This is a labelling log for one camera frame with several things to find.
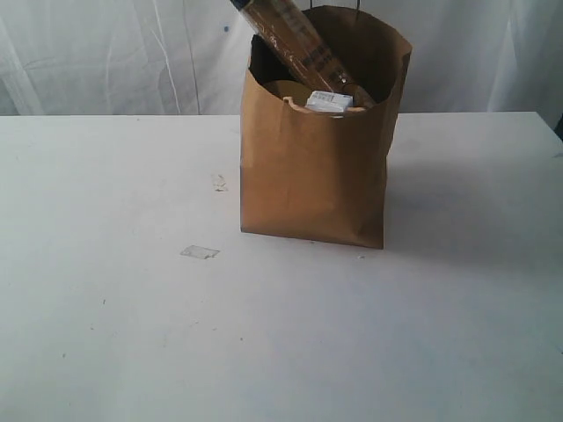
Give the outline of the brown paper bag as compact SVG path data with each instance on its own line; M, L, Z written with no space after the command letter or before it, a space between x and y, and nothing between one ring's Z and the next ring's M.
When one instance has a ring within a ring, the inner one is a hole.
M376 104L332 116L277 98L265 83L297 80L254 36L241 105L241 229L380 249L387 156L412 47L356 8L305 14Z

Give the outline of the small white milk carton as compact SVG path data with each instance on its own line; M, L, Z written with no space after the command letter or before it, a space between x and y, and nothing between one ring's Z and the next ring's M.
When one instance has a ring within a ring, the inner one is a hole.
M318 113L344 113L353 104L352 96L330 91L313 91L305 107Z

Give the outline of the spaghetti packet with Italian flag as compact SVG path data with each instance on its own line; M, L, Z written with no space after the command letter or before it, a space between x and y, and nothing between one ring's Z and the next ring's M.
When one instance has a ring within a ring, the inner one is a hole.
M232 4L302 84L314 91L351 96L355 106L371 108L376 104L294 2L259 0Z

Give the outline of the torn paper scrap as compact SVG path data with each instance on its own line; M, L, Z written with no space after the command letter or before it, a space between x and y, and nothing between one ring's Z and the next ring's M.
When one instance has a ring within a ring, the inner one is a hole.
M212 176L212 185L215 192L224 193L229 191L227 181L221 174L214 174Z

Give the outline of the white curtain backdrop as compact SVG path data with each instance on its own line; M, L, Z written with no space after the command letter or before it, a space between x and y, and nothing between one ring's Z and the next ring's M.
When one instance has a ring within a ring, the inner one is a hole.
M413 45L405 113L562 114L559 1L362 1ZM226 1L4 1L4 115L236 114L252 28Z

